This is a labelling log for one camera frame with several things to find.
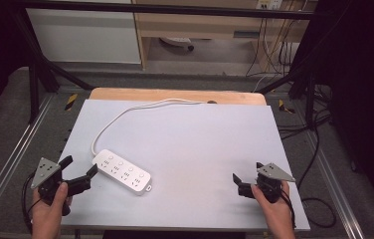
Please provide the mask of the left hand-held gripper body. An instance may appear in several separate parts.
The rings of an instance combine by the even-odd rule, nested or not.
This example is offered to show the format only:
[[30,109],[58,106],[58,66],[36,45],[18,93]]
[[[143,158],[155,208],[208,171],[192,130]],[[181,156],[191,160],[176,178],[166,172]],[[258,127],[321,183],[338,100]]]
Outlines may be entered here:
[[42,201],[51,205],[55,193],[62,182],[68,184],[68,197],[81,194],[91,188],[91,180],[88,180],[87,174],[74,179],[64,180],[63,171],[59,163],[42,157],[35,171],[31,188],[38,189]]

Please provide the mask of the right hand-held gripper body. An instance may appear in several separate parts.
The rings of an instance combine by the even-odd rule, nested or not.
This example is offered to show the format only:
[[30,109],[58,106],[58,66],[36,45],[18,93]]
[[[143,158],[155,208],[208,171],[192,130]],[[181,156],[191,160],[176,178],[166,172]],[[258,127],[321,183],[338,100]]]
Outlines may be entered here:
[[290,203],[289,197],[281,186],[283,181],[295,182],[295,178],[274,163],[266,164],[257,169],[256,186],[269,203],[276,203],[280,198]]

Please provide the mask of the white power strip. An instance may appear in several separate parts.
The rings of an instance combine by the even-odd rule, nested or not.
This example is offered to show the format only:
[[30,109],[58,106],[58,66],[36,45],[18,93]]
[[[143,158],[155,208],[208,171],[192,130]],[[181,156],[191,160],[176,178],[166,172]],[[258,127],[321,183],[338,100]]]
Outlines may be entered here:
[[104,149],[93,158],[100,172],[109,176],[135,195],[142,195],[152,189],[149,172]]

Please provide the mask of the person's right hand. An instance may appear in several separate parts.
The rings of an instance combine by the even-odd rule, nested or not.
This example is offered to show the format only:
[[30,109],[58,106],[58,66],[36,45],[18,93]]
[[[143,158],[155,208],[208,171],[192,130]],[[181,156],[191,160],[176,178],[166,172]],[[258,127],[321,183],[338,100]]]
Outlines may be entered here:
[[264,212],[269,229],[272,232],[293,231],[289,206],[282,199],[276,203],[269,203],[254,184],[251,185],[251,189]]

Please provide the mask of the person's left hand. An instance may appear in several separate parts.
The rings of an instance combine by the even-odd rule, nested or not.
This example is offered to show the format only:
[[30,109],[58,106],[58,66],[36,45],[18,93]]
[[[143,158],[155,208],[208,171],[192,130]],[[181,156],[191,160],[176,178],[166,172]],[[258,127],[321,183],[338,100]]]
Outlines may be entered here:
[[55,230],[61,227],[62,209],[68,202],[68,184],[63,182],[58,187],[51,205],[42,201],[37,189],[33,192],[33,229]]

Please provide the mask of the wooden table board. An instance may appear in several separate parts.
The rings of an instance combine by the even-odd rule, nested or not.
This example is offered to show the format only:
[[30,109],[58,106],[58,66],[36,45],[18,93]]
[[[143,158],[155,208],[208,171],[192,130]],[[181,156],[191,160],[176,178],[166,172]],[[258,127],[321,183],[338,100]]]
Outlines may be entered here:
[[190,101],[216,102],[217,104],[265,106],[267,101],[261,94],[230,91],[184,91],[160,89],[96,88],[90,100],[150,101],[184,99]]

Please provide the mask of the white cabinet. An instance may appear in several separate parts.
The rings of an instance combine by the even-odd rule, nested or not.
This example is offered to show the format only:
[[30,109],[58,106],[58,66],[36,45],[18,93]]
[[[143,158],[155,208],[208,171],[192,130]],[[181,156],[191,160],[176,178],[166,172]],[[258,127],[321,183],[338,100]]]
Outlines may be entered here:
[[28,15],[51,61],[140,63],[132,14],[28,9]]

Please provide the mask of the white chair base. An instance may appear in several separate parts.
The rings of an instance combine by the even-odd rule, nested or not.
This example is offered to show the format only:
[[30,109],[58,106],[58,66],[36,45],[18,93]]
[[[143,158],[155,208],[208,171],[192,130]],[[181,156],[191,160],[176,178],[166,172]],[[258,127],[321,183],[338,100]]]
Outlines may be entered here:
[[194,46],[189,38],[161,38],[161,41],[172,46],[187,49],[188,51],[194,50]]

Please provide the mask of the light wooden desk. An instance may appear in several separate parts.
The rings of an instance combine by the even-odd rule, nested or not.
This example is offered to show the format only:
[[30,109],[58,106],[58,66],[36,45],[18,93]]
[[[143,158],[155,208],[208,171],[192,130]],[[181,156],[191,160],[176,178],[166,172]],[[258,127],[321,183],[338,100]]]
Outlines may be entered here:
[[[263,10],[258,0],[131,0],[134,4],[222,7]],[[282,0],[279,10],[313,10],[307,0]],[[275,55],[281,43],[298,43],[309,24],[307,20],[238,18],[196,15],[134,15],[141,65],[147,66],[153,38],[245,39],[251,41],[261,69],[275,70]]]

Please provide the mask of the aluminium floor rail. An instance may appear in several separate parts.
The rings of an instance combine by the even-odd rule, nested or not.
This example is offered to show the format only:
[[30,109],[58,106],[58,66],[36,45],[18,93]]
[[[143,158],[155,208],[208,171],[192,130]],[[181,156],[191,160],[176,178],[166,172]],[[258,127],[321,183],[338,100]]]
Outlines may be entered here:
[[16,170],[21,158],[25,154],[28,146],[30,145],[33,136],[36,134],[40,124],[42,123],[46,113],[51,104],[51,100],[55,94],[46,94],[39,106],[39,114],[35,117],[34,121],[29,123],[22,136],[19,138],[13,151],[8,155],[7,161],[0,171],[0,197],[5,190],[11,176]]
[[308,141],[311,143],[315,152],[315,161],[326,184],[327,190],[333,201],[335,209],[339,215],[342,225],[349,239],[364,239],[364,233],[356,219],[353,210],[342,190],[337,177],[335,176],[328,160],[322,150],[317,134],[310,131],[307,134]]

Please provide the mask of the white wall socket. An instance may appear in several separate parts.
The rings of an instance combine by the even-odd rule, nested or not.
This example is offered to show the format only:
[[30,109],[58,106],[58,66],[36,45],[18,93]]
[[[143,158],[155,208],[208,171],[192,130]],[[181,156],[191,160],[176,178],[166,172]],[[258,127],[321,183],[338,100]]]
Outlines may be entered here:
[[282,0],[258,0],[257,8],[263,10],[278,10]]

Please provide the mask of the black metal frame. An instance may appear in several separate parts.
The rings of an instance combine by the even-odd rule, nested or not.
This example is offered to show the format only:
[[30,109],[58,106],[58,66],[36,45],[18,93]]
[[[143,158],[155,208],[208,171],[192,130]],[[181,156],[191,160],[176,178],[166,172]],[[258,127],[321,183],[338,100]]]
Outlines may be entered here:
[[312,20],[321,17],[321,14],[309,11],[284,11],[284,10],[252,10],[222,7],[199,7],[199,6],[176,6],[176,5],[154,5],[154,4],[132,4],[132,3],[100,3],[80,1],[57,1],[57,0],[10,0],[8,10],[16,28],[25,39],[29,48],[32,64],[30,71],[31,90],[31,118],[33,121],[38,114],[38,89],[37,80],[40,80],[48,92],[56,92],[60,87],[53,72],[61,75],[71,83],[84,90],[91,91],[94,86],[87,84],[79,78],[68,73],[61,67],[52,63],[44,56],[39,44],[35,40],[35,34],[29,31],[21,17],[25,9],[48,9],[48,10],[70,10],[70,11],[92,11],[92,12],[122,12],[141,14],[166,14],[166,15],[196,15],[196,16],[218,16],[238,18],[266,18],[266,19],[291,19]]

